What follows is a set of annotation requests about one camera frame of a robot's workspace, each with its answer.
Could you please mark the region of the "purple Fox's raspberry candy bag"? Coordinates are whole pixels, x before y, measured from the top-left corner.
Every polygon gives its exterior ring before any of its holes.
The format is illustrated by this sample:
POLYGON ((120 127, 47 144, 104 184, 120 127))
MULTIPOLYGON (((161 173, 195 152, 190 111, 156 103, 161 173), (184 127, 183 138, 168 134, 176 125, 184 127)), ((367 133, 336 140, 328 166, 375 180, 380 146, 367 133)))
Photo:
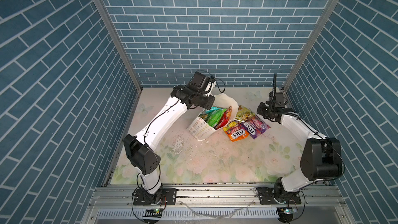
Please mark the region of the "purple Fox's raspberry candy bag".
POLYGON ((252 116, 241 124, 254 140, 270 129, 270 126, 258 116, 252 116))

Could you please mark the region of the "yellow snack packet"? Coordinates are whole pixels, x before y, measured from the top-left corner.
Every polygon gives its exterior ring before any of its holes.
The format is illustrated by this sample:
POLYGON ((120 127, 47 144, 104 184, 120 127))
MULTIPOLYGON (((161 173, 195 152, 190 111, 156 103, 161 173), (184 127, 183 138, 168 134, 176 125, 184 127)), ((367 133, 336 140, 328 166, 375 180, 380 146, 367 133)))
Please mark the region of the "yellow snack packet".
POLYGON ((256 114, 250 109, 244 107, 243 105, 239 105, 235 119, 238 121, 246 122, 248 119, 252 118, 255 115, 256 114))

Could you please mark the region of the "white patterned paper bag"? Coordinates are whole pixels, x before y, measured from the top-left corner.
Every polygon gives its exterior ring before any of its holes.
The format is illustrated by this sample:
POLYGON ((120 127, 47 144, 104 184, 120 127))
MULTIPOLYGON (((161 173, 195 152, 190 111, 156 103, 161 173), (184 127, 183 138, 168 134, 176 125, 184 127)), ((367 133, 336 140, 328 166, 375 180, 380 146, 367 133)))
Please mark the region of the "white patterned paper bag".
POLYGON ((187 131, 198 141, 203 141, 235 120, 238 103, 222 93, 215 96, 210 110, 203 110, 189 125, 187 131))

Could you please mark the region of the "orange Fox's fruits candy bag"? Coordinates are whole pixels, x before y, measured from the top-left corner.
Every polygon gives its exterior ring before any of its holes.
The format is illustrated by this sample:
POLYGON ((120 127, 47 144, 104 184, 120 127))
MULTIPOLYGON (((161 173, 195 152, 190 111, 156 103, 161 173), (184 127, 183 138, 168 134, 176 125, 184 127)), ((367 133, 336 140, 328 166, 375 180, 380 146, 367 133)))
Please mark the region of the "orange Fox's fruits candy bag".
POLYGON ((223 131, 229 137, 231 142, 246 139, 250 135, 244 125, 237 120, 231 121, 226 126, 224 126, 223 131))

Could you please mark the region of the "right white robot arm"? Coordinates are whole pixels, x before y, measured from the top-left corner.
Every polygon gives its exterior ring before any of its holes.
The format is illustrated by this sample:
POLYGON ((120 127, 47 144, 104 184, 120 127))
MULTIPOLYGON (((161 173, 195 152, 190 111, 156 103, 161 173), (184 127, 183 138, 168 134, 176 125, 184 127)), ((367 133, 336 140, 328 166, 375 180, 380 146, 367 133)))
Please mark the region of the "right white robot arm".
POLYGON ((338 179, 344 174, 345 165, 341 156, 340 141, 314 130, 294 109, 286 107, 282 92, 273 89, 269 93, 269 100, 259 104, 257 113, 263 118, 281 124, 300 141, 305 142, 298 169, 277 179, 273 189, 256 189, 263 204, 285 204, 291 199, 301 203, 301 189, 319 181, 338 179))

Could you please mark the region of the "green snack packet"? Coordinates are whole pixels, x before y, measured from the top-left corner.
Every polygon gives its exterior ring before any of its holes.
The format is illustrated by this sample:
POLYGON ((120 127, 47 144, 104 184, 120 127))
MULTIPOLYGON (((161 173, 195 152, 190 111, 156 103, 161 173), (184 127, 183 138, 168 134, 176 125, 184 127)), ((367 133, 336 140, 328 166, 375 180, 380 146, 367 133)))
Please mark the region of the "green snack packet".
POLYGON ((225 111, 226 108, 212 106, 210 110, 203 110, 199 117, 205 120, 209 126, 215 128, 225 111))

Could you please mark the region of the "red snack packet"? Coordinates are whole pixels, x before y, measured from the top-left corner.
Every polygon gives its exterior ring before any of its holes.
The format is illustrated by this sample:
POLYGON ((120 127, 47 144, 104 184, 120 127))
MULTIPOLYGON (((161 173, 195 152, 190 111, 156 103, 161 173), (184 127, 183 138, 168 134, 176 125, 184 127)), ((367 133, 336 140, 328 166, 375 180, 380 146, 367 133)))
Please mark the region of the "red snack packet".
POLYGON ((228 107, 226 109, 226 111, 223 113, 220 121, 218 122, 218 124, 215 127, 216 130, 218 130, 218 129, 224 127, 225 125, 227 125, 227 123, 229 122, 229 120, 231 118, 231 113, 232 113, 232 106, 228 107))

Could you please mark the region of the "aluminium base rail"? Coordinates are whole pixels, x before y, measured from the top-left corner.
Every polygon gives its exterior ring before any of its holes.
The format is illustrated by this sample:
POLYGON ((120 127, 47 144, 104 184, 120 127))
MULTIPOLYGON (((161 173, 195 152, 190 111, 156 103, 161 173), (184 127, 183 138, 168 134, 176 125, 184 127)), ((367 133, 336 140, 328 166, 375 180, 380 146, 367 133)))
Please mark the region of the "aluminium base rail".
POLYGON ((134 199, 135 187, 97 188, 84 224, 352 224, 354 218, 336 186, 312 185, 301 203, 262 205, 258 187, 270 184, 165 185, 158 203, 134 199))

